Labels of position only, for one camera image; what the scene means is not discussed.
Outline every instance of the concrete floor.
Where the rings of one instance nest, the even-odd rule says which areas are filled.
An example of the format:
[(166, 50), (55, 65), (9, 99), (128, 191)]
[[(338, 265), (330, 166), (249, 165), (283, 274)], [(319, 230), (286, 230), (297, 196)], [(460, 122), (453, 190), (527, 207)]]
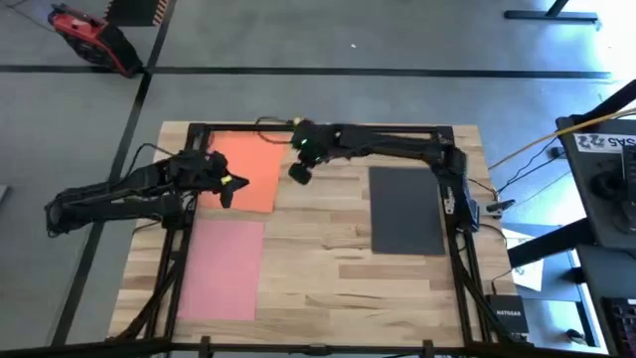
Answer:
[[(17, 9), (47, 26), (50, 3), (27, 0)], [(67, 3), (101, 14), (107, 0)], [(548, 3), (180, 0), (159, 66), (581, 71), (621, 76), (600, 81), (155, 75), (131, 147), (156, 141), (164, 120), (305, 115), (325, 122), (477, 124), (492, 164), (554, 131), (556, 117), (597, 105), (629, 79), (624, 64), (636, 60), (626, 50), (625, 43), (631, 43), (614, 36), (615, 29), (629, 21), (622, 15), (627, 11), (618, 11), (628, 6), (627, 1), (607, 9), (599, 9), (597, 1), (568, 5), (597, 10), (602, 17), (596, 26), (513, 22), (501, 15), (506, 9), (545, 9)], [(123, 31), (146, 62), (157, 29)], [(0, 47), (0, 65), (85, 65), (59, 36), (3, 7)], [(50, 341), (87, 230), (47, 238), (43, 207), (65, 188), (107, 177), (139, 82), (140, 78), (118, 75), (0, 74), (0, 184), (12, 187), (0, 205), (0, 349)], [(501, 187), (532, 154), (494, 170), (495, 185)], [(139, 163), (150, 157), (144, 152)], [(566, 163), (557, 161), (507, 189), (504, 198), (520, 204), (504, 221), (562, 225), (583, 216), (566, 173)], [(104, 338), (132, 225), (106, 225), (71, 342)]]

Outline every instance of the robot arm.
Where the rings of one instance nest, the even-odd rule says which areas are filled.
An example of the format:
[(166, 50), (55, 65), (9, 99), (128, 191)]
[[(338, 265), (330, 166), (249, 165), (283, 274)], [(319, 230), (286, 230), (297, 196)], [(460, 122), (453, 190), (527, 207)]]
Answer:
[(310, 169), (335, 158), (380, 154), (424, 161), (447, 188), (442, 193), (446, 214), (456, 215), (460, 229), (478, 230), (478, 206), (468, 190), (466, 154), (453, 144), (378, 134), (355, 124), (315, 124), (303, 119), (295, 123), (291, 145), (298, 150), (298, 162), (292, 164), (289, 175), (301, 184), (311, 180)]
[(184, 194), (221, 194), (221, 204), (228, 208), (234, 191), (248, 183), (228, 171), (228, 160), (219, 152), (181, 151), (116, 182), (63, 191), (45, 207), (47, 230), (55, 237), (92, 222), (138, 218), (160, 220), (164, 227), (178, 225)]

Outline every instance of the wooden table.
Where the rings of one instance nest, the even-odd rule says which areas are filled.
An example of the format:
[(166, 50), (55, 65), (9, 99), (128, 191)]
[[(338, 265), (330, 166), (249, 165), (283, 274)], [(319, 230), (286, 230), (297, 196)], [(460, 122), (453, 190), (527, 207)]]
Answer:
[[(164, 122), (158, 145), (172, 152), (182, 149), (188, 125)], [(468, 154), (469, 177), (490, 187), (477, 126), (453, 130), (456, 144)], [(155, 159), (160, 158), (164, 155), (157, 153)], [(215, 343), (412, 347), (431, 339), (437, 347), (463, 346), (449, 255), (374, 255), (370, 250), (368, 167), (425, 164), (375, 155), (351, 162), (339, 159), (315, 168), (313, 180), (301, 186), (287, 176), (294, 161), (295, 153), (289, 150), (273, 213), (197, 210), (202, 218), (265, 223), (256, 321), (177, 318), (174, 341), (199, 342), (202, 335), (210, 335)], [(473, 183), (470, 189), (475, 199), (492, 200), (485, 189)], [(499, 227), (498, 221), (481, 220)], [(164, 231), (158, 226), (134, 236), (110, 335), (123, 330), (150, 297), (163, 243)], [(510, 269), (506, 248), (501, 236), (488, 228), (475, 234), (475, 246), (488, 292), (490, 279)], [(500, 294), (516, 294), (510, 274), (496, 282)], [(473, 337), (479, 339), (476, 307), (467, 296)]]

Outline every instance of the red power tool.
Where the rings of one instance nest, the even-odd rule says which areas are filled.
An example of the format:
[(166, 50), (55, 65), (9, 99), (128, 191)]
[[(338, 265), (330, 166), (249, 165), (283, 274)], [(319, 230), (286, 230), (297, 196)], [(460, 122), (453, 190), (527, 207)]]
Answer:
[(83, 59), (131, 78), (143, 66), (121, 30), (65, 4), (52, 5), (49, 23)]

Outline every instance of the keyboard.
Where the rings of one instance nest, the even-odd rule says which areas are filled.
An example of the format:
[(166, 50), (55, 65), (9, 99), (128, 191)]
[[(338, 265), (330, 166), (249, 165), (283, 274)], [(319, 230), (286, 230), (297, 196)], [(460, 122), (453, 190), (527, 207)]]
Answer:
[(602, 301), (618, 353), (636, 358), (636, 298), (603, 297)]

